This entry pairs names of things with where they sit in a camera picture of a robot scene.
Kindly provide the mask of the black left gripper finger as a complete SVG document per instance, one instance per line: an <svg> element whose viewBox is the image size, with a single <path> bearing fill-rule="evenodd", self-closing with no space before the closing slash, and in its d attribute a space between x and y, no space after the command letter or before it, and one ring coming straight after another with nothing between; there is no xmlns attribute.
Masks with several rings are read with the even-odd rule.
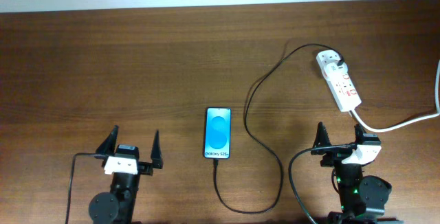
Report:
<svg viewBox="0 0 440 224"><path fill-rule="evenodd" d="M152 167L156 169L162 169L164 162L162 158L162 152L160 148L160 132L155 132L155 137L153 140L152 150L151 150L151 161Z"/></svg>
<svg viewBox="0 0 440 224"><path fill-rule="evenodd" d="M107 136L107 138L104 140L101 145L96 149L96 153L100 155L110 155L112 156L116 149L116 142L118 137L118 129L119 126L115 125L110 132L110 134Z"/></svg>

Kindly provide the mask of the blue Galaxy smartphone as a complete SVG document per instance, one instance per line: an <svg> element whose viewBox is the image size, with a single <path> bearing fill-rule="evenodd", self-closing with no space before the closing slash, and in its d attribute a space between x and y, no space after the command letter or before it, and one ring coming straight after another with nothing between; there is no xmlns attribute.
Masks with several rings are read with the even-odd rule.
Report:
<svg viewBox="0 0 440 224"><path fill-rule="evenodd" d="M207 108L203 147L205 158L230 158L231 114L230 108Z"/></svg>

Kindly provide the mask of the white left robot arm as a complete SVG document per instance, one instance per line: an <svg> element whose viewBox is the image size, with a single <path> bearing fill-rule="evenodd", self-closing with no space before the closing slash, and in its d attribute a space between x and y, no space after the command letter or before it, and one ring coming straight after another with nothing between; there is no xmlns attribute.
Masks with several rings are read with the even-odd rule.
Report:
<svg viewBox="0 0 440 224"><path fill-rule="evenodd" d="M96 149L96 157L103 160L106 175L113 177L110 190L98 193L89 203L89 216L94 224L131 223L140 177L153 175L164 162L160 149L160 134L154 136L151 161L140 161L137 146L117 144L118 127Z"/></svg>

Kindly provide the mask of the white USB charger plug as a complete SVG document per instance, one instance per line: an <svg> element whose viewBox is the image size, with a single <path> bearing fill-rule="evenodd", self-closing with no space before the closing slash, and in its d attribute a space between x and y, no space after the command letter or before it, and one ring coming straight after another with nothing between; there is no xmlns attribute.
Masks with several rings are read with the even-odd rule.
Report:
<svg viewBox="0 0 440 224"><path fill-rule="evenodd" d="M325 74L325 78L327 80L331 80L347 74L348 67L346 63L342 63L341 65L338 65L337 63L329 63L324 66L323 72Z"/></svg>

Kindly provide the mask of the white power strip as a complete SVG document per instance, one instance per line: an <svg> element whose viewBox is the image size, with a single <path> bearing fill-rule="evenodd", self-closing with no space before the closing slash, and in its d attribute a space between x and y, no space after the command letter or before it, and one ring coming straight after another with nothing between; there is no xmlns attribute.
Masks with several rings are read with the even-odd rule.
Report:
<svg viewBox="0 0 440 224"><path fill-rule="evenodd" d="M342 60L341 55L334 50L325 50L318 53L316 60L339 110L341 112L349 112L359 106L362 101L357 90L355 89L349 73L331 80L327 80L325 78L325 74L323 72L325 65L329 63L337 63L338 65L345 63Z"/></svg>

